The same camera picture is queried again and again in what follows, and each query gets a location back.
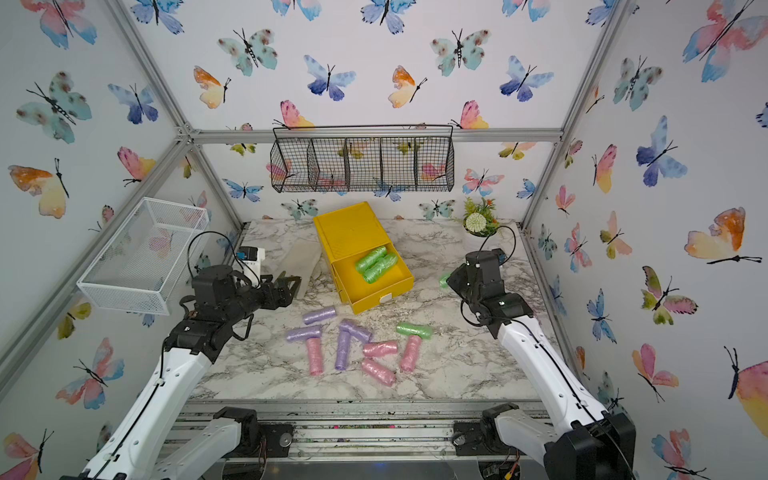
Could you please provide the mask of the green roll top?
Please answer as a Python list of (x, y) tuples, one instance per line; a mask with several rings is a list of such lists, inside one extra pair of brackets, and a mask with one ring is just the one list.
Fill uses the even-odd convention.
[(448, 273), (445, 273), (444, 275), (442, 275), (440, 277), (439, 284), (440, 284), (441, 288), (448, 288), (449, 287), (448, 281), (449, 281), (450, 276), (451, 276), (451, 273), (448, 272)]

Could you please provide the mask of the yellow three-drawer box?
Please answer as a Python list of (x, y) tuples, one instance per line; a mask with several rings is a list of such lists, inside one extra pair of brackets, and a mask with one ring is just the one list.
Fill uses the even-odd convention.
[[(410, 291), (414, 276), (367, 202), (314, 218), (332, 279), (342, 303), (361, 314)], [(382, 251), (392, 266), (378, 275), (365, 259)]]

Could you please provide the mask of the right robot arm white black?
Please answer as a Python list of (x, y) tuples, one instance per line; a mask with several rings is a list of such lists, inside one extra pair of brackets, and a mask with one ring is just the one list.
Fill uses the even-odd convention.
[(549, 420), (520, 408), (491, 411), (493, 440), (524, 453), (551, 479), (631, 479), (635, 426), (624, 413), (613, 414), (572, 373), (546, 338), (532, 309), (506, 290), (501, 250), (466, 255), (448, 277), (471, 325), (485, 327), (523, 370), (539, 395)]

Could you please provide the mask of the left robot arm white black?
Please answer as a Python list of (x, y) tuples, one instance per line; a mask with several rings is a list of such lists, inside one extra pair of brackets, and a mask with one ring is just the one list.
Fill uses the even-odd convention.
[(81, 479), (200, 479), (219, 460), (254, 455), (267, 458), (267, 437), (252, 409), (223, 407), (191, 440), (160, 457), (179, 413), (223, 347), (240, 340), (234, 330), (252, 323), (259, 310), (291, 305), (298, 276), (261, 276), (250, 281), (227, 265), (199, 271), (192, 294), (179, 304), (182, 320), (164, 339), (147, 384), (113, 436), (79, 473)]

